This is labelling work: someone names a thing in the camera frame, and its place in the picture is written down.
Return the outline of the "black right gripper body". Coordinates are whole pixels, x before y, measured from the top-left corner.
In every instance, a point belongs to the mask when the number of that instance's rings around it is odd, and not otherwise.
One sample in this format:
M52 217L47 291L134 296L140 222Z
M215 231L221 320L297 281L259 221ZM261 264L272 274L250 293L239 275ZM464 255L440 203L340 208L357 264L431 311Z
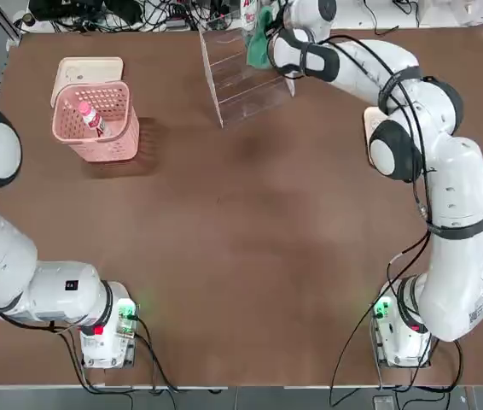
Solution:
M287 3L275 3L272 7L272 19L266 25L267 33L277 33L284 28L284 15L287 6Z

